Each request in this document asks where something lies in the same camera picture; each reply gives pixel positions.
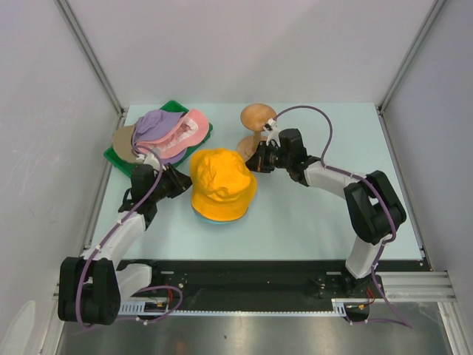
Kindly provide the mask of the pink hat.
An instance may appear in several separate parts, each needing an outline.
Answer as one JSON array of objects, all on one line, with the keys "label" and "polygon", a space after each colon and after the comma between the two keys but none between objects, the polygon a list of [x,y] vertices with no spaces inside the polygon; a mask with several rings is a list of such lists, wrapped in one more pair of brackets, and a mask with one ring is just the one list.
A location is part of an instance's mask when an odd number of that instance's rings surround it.
[{"label": "pink hat", "polygon": [[208,119],[197,109],[187,112],[152,110],[135,124],[132,145],[140,153],[147,154],[143,148],[147,147],[161,159],[170,159],[202,142],[209,129]]}]

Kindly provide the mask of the orange hat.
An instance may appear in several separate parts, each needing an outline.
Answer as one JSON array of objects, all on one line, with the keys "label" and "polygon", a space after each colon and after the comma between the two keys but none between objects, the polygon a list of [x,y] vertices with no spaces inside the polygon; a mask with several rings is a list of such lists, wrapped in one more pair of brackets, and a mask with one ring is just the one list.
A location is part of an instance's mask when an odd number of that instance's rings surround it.
[{"label": "orange hat", "polygon": [[194,153],[189,173],[191,206],[208,220],[227,223],[240,219],[256,195],[257,180],[234,150],[203,149]]}]

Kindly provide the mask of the light blue bucket hat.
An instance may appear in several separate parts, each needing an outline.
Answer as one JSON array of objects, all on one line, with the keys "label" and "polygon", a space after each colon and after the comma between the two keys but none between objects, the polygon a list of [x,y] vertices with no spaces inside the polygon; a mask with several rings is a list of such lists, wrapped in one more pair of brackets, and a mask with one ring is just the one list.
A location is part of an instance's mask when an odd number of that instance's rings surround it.
[{"label": "light blue bucket hat", "polygon": [[238,221],[238,219],[236,219],[236,220],[225,220],[225,221],[212,220],[210,218],[207,218],[207,217],[201,215],[198,212],[195,212],[195,215],[198,216],[198,218],[201,221],[212,224],[212,225],[216,225],[216,226],[224,226],[224,225],[232,224],[232,223],[235,223],[235,222]]}]

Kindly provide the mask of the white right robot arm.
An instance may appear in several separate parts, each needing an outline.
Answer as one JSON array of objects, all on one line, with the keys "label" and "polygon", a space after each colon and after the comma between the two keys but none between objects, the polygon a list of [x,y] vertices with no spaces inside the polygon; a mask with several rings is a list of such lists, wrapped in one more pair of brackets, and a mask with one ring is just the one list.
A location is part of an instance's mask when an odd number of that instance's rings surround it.
[{"label": "white right robot arm", "polygon": [[261,141],[246,166],[259,173],[284,169],[293,181],[345,200],[356,239],[340,274],[341,289],[350,297],[365,291],[386,244],[395,240],[406,221],[406,211],[386,174],[376,170],[357,175],[323,163],[307,153],[298,129],[282,130],[277,142]]}]

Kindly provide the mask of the lavender purple hat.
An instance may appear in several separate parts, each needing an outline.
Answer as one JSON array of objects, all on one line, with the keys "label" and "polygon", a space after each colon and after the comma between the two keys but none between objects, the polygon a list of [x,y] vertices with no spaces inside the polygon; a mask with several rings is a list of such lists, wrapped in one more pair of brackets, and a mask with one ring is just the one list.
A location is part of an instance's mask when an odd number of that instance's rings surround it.
[{"label": "lavender purple hat", "polygon": [[164,163],[177,163],[187,152],[183,139],[194,127],[184,118],[184,112],[161,109],[147,112],[135,124],[132,147],[137,154],[148,154],[147,147],[156,152]]}]

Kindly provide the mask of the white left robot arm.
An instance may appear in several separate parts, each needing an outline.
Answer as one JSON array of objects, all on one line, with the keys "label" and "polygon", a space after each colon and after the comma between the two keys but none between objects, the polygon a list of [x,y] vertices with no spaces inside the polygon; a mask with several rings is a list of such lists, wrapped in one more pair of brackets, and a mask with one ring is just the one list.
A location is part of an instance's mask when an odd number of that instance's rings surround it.
[{"label": "white left robot arm", "polygon": [[117,219],[96,247],[61,264],[58,284],[58,318],[83,326],[111,325],[123,298],[139,291],[158,294],[163,277],[146,264],[118,266],[132,246],[150,227],[157,204],[176,198],[191,187],[191,178],[166,164],[157,171],[148,164],[135,168],[131,186],[124,192]]}]

